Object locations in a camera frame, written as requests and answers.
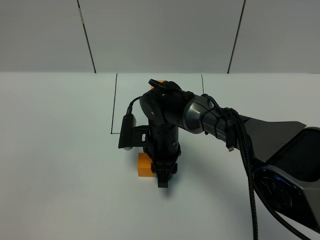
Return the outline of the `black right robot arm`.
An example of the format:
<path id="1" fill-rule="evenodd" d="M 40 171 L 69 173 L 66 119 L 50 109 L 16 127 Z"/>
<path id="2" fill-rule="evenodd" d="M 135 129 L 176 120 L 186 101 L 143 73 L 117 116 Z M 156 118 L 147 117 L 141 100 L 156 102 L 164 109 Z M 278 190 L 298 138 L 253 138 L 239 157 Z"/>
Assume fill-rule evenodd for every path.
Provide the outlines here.
<path id="1" fill-rule="evenodd" d="M 220 107 L 209 95 L 183 91 L 172 81 L 150 80 L 140 106 L 152 126 L 169 124 L 211 134 L 249 156 L 263 204 L 315 232 L 320 230 L 320 130 L 298 121 L 263 121 Z"/>

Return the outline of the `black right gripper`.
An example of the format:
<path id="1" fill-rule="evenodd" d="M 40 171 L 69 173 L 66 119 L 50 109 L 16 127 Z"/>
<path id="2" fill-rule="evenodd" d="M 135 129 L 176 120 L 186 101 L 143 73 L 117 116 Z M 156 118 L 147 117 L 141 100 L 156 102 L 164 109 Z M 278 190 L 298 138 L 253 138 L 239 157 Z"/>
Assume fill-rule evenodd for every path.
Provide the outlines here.
<path id="1" fill-rule="evenodd" d="M 143 151 L 151 157 L 151 152 L 164 159 L 172 159 L 181 155 L 179 144 L 179 128 L 173 124 L 148 125 L 147 139 L 153 148 L 144 147 Z M 169 181 L 178 171 L 178 164 L 172 162 L 153 162 L 151 171 L 157 177 L 159 188 L 168 188 Z"/>

